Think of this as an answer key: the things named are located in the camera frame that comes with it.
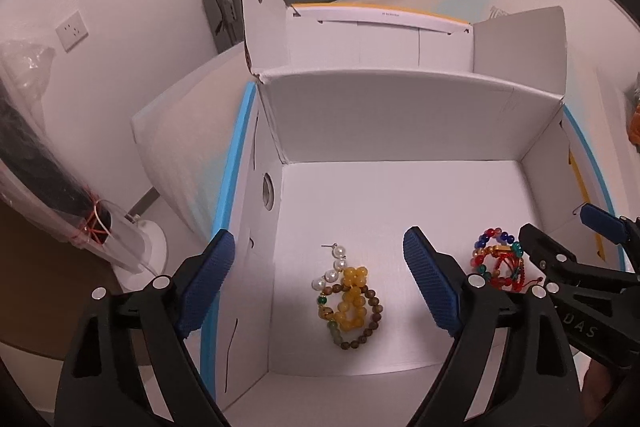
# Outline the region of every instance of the white round base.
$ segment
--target white round base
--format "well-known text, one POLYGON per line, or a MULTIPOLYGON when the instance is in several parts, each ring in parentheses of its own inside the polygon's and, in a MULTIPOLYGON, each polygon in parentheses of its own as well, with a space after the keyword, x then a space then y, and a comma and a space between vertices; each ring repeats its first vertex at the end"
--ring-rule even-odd
MULTIPOLYGON (((161 275, 166 266, 166 238, 164 232, 154 221, 140 219, 138 228, 142 233, 145 241, 145 258, 148 259, 147 264, 161 275)), ((150 270, 143 268, 140 273, 131 273, 120 266, 113 265, 113 272, 120 286, 126 291, 142 290, 156 276, 150 270)))

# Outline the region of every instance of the bead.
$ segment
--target bead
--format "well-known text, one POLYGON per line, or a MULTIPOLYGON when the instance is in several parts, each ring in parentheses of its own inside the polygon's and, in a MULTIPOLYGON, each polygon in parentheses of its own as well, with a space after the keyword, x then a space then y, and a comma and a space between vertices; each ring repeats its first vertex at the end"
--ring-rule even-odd
POLYGON ((346 259, 336 259, 334 261, 334 268, 341 272, 345 268, 347 268, 347 260, 346 259))
POLYGON ((330 283, 334 283, 338 280, 339 274, 337 270, 327 270, 324 273, 324 280, 330 283))
POLYGON ((347 257, 347 249, 342 245, 335 245, 335 247, 331 249, 331 253, 336 259, 347 257))
POLYGON ((319 277, 318 279, 313 279, 311 281, 311 288, 316 290, 317 292, 321 292, 324 289, 326 282, 323 277, 319 277))
POLYGON ((318 317, 330 321, 334 318, 334 311, 329 306, 320 306, 318 308, 318 317))

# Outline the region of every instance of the bracelet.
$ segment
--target bracelet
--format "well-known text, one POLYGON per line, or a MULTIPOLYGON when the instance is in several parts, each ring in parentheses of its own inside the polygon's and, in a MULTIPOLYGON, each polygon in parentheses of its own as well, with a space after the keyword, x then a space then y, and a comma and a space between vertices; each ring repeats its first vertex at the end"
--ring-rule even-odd
POLYGON ((344 247, 336 243, 323 246, 332 248, 336 261, 334 261, 333 270, 328 270, 322 277, 314 279, 311 283, 314 290, 321 291, 317 301, 318 316, 327 321, 327 327, 336 346, 345 350, 350 347, 357 349, 360 344, 366 344, 367 339, 378 329, 378 323, 382 320, 384 308, 380 304, 380 299, 376 297, 375 290, 367 286, 369 270, 364 266, 358 268, 347 266, 344 247), (331 285, 330 283, 339 279, 340 273, 342 273, 342 281, 331 285), (342 293, 342 301, 337 306, 337 312, 334 312, 334 309, 326 305, 327 297, 334 293, 342 293), (357 339, 351 342, 345 341, 340 330, 348 332, 364 326, 365 317, 367 316, 367 309, 365 308, 367 302, 371 306, 371 322, 357 339), (355 311, 355 317, 350 319, 347 313, 351 310, 355 311))
POLYGON ((492 286, 498 289, 511 287, 514 292, 520 292, 527 285, 534 282, 541 282, 542 277, 530 280, 525 283, 524 260, 522 256, 524 251, 513 235, 503 232, 502 229, 487 229, 478 238, 474 245, 473 257, 471 258, 471 266, 476 269, 484 279, 492 286), (487 246, 487 243, 495 239, 497 245, 487 246), (491 256, 497 259, 494 269, 489 271, 485 264, 485 258, 491 256), (510 270, 508 277, 503 277, 500 266, 504 263, 510 270))

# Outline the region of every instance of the wall socket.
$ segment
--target wall socket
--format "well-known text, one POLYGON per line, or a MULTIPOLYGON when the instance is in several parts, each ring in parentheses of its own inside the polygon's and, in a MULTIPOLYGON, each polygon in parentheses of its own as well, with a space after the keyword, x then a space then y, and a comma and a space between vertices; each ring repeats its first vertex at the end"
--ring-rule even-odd
POLYGON ((74 13, 60 26, 58 26, 56 28, 56 33, 58 34, 58 38, 66 52, 71 51, 78 42, 89 34, 86 26, 84 25, 84 21, 80 16, 80 12, 74 13))

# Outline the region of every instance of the blue gripper pad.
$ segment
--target blue gripper pad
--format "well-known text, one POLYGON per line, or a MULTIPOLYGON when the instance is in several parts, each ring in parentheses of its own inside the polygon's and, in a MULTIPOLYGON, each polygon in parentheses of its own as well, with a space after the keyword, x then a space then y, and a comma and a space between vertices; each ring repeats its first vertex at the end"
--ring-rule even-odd
POLYGON ((580 209, 580 220, 583 225, 606 237, 614 245, 622 245, 628 240, 622 221, 594 204, 587 203, 580 209))
POLYGON ((220 291, 236 256, 234 236, 226 230, 201 255, 206 256, 202 265, 188 283, 180 299, 180 318, 175 329, 184 339, 191 331, 202 327, 209 307, 220 291))
POLYGON ((434 259, 433 254, 442 254, 433 250, 428 242, 425 244, 418 234, 421 233, 415 228, 407 230, 404 234, 402 241, 404 260, 414 276, 436 325, 449 331, 453 337, 462 328, 460 298, 434 259))

